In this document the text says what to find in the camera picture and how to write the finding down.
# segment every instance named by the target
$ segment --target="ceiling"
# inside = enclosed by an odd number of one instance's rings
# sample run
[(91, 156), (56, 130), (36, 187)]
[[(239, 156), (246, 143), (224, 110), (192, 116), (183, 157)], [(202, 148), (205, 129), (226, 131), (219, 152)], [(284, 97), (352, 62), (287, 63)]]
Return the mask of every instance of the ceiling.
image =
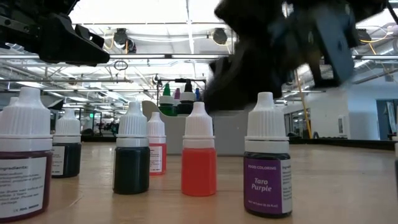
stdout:
[[(223, 55), (233, 53), (233, 41), (236, 40), (231, 30), (214, 16), (214, 8), (219, 0), (81, 0), (71, 12), (70, 17), (74, 24), (83, 24), (95, 34), (106, 39), (105, 49), (111, 54), (124, 54), (113, 43), (113, 33), (117, 28), (126, 28), (130, 39), (137, 47), (137, 54), (207, 54)], [(383, 53), (379, 48), (386, 48), (395, 39), (396, 25), (388, 11), (371, 17), (357, 24), (359, 28), (367, 29), (373, 40), (377, 53)], [(215, 28), (224, 28), (228, 36), (225, 45), (218, 45), (211, 38)], [(26, 53), (19, 46), (11, 45), (11, 50), (0, 49), (0, 54)], [(354, 54), (372, 54), (369, 45), (359, 47)], [(156, 90), (153, 79), (159, 78), (191, 78), (205, 79), (211, 77), (208, 67), (210, 58), (183, 59), (145, 59), (124, 60), (128, 65), (125, 70), (117, 70), (111, 60), (107, 65), (97, 67), (74, 67), (58, 64), (48, 65), (37, 60), (6, 60), (10, 67), (0, 67), (2, 77), (10, 78), (11, 74), (19, 78), (76, 78), (78, 80), (114, 80), (115, 82), (84, 82), (84, 83), (41, 83), (43, 89), (81, 90), (79, 92), (56, 92), (57, 97), (72, 96), (71, 103), (84, 103), (92, 101), (97, 103), (110, 102), (122, 103), (137, 98), (138, 100), (156, 99)], [(308, 67), (303, 66), (298, 71), (303, 82), (311, 78)], [(194, 88), (203, 89), (203, 82), (193, 84)], [(183, 88), (183, 84), (170, 82), (172, 91)], [(100, 95), (84, 90), (94, 88), (103, 90), (129, 90), (130, 92), (107, 92)], [(286, 100), (294, 99), (294, 95), (285, 97)]]

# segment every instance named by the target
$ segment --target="wooden tabletop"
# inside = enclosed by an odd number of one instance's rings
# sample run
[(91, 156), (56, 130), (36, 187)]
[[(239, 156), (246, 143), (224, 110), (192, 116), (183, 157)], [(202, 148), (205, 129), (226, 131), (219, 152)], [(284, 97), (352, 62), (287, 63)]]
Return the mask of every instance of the wooden tabletop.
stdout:
[(334, 146), (291, 146), (293, 214), (272, 220), (243, 207), (243, 158), (218, 158), (218, 192), (189, 197), (180, 191), (180, 157), (151, 177), (149, 191), (112, 191), (114, 144), (85, 143), (78, 177), (53, 179), (47, 212), (17, 223), (48, 224), (393, 224), (398, 223), (394, 154)]

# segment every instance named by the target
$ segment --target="green bottle cap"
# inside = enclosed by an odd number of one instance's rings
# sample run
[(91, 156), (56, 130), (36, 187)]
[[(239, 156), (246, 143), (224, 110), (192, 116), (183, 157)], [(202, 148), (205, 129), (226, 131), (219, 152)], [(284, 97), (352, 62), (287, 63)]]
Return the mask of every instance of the green bottle cap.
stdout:
[(164, 86), (164, 91), (163, 91), (164, 96), (171, 96), (170, 93), (170, 85), (167, 83), (166, 86)]

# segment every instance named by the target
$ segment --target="product label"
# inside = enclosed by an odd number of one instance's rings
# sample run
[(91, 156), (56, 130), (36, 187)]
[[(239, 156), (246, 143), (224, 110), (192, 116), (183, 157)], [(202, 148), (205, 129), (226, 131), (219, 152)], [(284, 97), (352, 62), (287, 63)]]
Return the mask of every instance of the product label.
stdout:
[(162, 172), (162, 146), (149, 146), (150, 165), (149, 172)]
[(292, 211), (290, 159), (244, 159), (244, 206), (267, 214)]
[(52, 147), (52, 175), (63, 175), (63, 163), (65, 160), (65, 146)]
[(47, 158), (0, 159), (0, 218), (43, 208)]

